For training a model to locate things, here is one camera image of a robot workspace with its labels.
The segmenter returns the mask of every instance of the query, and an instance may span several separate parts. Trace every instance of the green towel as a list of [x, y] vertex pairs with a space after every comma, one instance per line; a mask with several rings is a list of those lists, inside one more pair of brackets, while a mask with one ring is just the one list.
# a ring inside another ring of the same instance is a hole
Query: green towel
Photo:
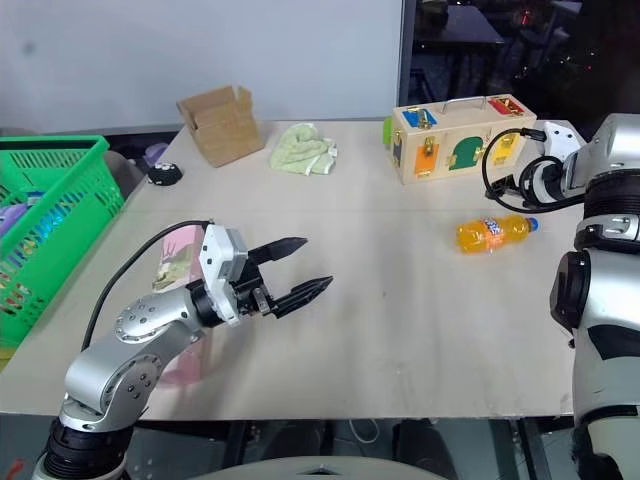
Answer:
[[330, 138], [322, 138], [313, 123], [289, 127], [271, 153], [271, 168], [285, 172], [326, 175], [338, 156], [338, 148]]

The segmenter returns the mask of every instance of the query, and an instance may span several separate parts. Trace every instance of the plastic basket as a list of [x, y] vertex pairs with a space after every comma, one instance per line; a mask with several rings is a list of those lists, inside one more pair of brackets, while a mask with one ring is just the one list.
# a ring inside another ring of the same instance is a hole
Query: plastic basket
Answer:
[[0, 138], [0, 206], [44, 193], [0, 239], [0, 349], [20, 344], [120, 210], [108, 146], [97, 136]]

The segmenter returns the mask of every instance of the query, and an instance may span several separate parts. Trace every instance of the orange soda bottle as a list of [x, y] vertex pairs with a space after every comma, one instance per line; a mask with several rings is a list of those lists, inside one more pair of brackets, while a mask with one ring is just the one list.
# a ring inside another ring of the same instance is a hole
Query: orange soda bottle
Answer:
[[458, 226], [456, 240], [463, 253], [490, 252], [507, 243], [521, 242], [537, 229], [538, 221], [533, 217], [483, 218]]

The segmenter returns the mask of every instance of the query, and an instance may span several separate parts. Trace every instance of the white wall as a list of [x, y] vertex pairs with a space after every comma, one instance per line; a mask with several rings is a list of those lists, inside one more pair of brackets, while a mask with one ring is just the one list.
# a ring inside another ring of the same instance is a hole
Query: white wall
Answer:
[[2, 5], [15, 38], [0, 44], [0, 60], [11, 60], [19, 81], [0, 70], [0, 99], [23, 101], [28, 111], [2, 108], [0, 125], [178, 123], [176, 100], [225, 84], [252, 90], [260, 119], [386, 116], [396, 102], [400, 0]]

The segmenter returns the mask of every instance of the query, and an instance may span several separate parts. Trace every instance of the blue bottle cap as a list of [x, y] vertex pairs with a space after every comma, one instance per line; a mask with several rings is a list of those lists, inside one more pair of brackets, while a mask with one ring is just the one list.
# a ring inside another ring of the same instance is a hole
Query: blue bottle cap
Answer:
[[538, 220], [536, 220], [533, 217], [528, 217], [527, 220], [529, 220], [529, 225], [531, 226], [531, 231], [535, 232], [538, 229]]

